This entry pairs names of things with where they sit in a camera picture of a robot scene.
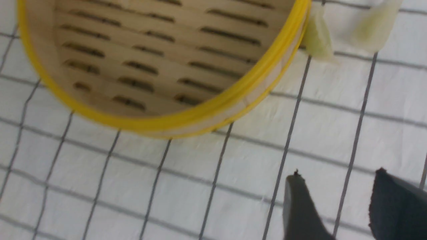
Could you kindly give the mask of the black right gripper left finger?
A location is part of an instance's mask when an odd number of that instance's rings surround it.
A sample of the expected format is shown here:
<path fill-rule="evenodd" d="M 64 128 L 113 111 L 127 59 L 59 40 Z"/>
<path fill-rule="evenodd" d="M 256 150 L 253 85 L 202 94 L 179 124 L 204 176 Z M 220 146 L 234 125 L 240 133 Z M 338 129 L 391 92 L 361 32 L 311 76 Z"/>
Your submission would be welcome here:
<path fill-rule="evenodd" d="M 305 179 L 295 170 L 286 177 L 283 203 L 284 240 L 334 240 L 325 228 Z"/>

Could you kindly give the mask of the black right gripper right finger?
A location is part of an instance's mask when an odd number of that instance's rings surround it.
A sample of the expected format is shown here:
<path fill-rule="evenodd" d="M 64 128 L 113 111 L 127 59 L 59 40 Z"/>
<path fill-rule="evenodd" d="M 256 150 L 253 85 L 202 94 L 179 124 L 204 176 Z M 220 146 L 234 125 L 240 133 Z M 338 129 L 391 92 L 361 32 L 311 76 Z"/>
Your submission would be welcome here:
<path fill-rule="evenodd" d="M 383 168 L 376 170 L 369 227 L 376 240 L 425 240 L 427 193 Z"/>

